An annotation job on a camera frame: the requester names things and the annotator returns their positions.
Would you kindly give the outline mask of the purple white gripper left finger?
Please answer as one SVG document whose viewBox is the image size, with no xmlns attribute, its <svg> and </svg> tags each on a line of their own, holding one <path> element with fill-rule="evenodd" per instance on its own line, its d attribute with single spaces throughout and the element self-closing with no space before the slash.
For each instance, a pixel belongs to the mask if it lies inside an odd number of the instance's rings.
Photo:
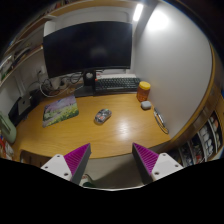
<svg viewBox="0 0 224 224">
<path fill-rule="evenodd" d="M 42 169 L 79 185 L 90 155 L 91 145 L 85 144 L 66 155 L 56 154 Z"/>
</svg>

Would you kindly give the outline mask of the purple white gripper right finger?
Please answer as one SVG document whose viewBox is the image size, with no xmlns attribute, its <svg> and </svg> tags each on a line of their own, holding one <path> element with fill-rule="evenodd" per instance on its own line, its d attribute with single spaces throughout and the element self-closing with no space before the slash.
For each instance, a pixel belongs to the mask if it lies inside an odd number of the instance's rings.
<svg viewBox="0 0 224 224">
<path fill-rule="evenodd" d="M 167 153 L 157 154 L 137 143 L 132 144 L 132 154 L 144 185 L 182 169 Z"/>
</svg>

